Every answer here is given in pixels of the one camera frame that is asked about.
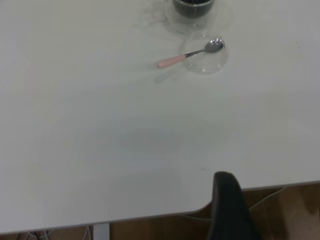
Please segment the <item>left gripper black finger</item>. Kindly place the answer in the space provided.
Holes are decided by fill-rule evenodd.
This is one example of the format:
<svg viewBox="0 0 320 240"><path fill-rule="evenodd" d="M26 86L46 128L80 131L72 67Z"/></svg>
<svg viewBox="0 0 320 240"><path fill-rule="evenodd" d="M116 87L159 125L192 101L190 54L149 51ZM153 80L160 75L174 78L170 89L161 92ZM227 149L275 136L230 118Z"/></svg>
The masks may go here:
<svg viewBox="0 0 320 240"><path fill-rule="evenodd" d="M260 240L261 235L232 173L213 176L211 222L208 240Z"/></svg>

